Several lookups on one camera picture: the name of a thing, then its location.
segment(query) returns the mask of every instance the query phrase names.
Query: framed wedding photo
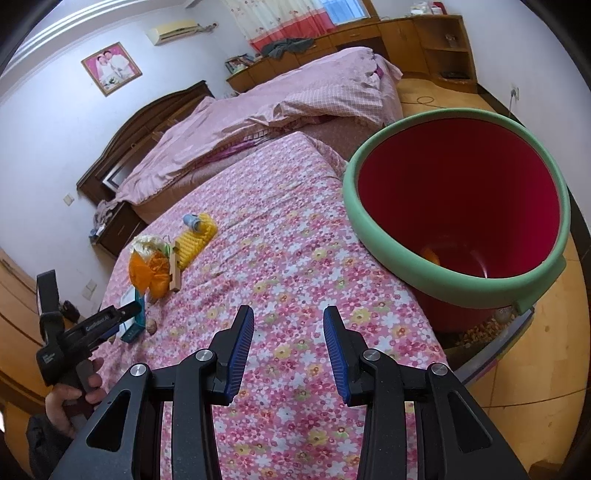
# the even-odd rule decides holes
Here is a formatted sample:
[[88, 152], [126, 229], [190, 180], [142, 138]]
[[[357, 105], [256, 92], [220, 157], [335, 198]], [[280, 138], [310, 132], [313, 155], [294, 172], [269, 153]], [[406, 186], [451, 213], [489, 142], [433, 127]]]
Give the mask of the framed wedding photo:
[[82, 65], [105, 96], [142, 75], [119, 42], [86, 57]]

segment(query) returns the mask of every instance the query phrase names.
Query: person's arm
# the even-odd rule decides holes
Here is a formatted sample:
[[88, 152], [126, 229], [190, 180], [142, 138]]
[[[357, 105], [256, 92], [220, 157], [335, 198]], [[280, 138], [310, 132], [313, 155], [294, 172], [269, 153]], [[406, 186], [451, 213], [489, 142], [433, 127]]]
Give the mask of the person's arm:
[[[95, 372], [103, 366], [104, 360], [92, 362]], [[103, 380], [95, 373], [88, 383], [97, 390], [86, 394], [86, 401], [99, 404], [106, 393], [101, 388]], [[66, 400], [76, 400], [82, 395], [77, 388], [57, 384], [45, 399], [45, 415], [35, 415], [29, 419], [27, 440], [29, 442], [29, 464], [35, 480], [47, 480], [57, 463], [70, 446], [76, 431], [64, 412]]]

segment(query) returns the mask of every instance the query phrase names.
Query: metal screw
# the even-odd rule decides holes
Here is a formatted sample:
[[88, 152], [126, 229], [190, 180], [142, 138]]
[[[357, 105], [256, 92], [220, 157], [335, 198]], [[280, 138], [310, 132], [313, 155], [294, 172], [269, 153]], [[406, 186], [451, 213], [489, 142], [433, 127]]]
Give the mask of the metal screw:
[[373, 348], [368, 348], [365, 352], [363, 352], [363, 358], [369, 360], [370, 362], [375, 362], [376, 360], [379, 360], [381, 356], [382, 354], [379, 353], [377, 350], [374, 350]]
[[443, 364], [433, 364], [431, 365], [431, 370], [434, 374], [439, 375], [440, 377], [447, 374], [447, 367]]
[[200, 362], [207, 362], [208, 360], [211, 360], [213, 358], [213, 352], [207, 349], [199, 350], [195, 354], [195, 358]]
[[130, 372], [134, 377], [140, 377], [146, 373], [146, 366], [143, 364], [134, 365], [131, 367]]

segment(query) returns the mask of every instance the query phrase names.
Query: hand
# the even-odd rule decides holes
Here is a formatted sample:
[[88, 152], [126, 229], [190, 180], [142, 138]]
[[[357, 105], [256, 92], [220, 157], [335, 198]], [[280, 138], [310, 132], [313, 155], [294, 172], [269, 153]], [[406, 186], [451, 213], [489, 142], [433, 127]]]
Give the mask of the hand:
[[[96, 373], [104, 363], [104, 358], [96, 358], [92, 361], [92, 368], [95, 373], [88, 377], [88, 384], [96, 390], [86, 394], [86, 401], [91, 405], [99, 404], [107, 395], [105, 389], [101, 388], [103, 379], [98, 373]], [[81, 396], [82, 392], [77, 388], [70, 387], [69, 385], [57, 384], [45, 398], [45, 412], [47, 418], [57, 430], [70, 438], [75, 437], [76, 431], [64, 412], [64, 402], [66, 400], [77, 400]]]

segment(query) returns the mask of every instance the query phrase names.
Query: curtain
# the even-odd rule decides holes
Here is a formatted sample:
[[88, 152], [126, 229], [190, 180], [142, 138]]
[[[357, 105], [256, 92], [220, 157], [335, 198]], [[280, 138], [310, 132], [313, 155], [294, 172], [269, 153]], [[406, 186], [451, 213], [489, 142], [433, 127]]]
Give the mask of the curtain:
[[320, 0], [222, 0], [254, 49], [283, 38], [314, 38], [335, 29]]

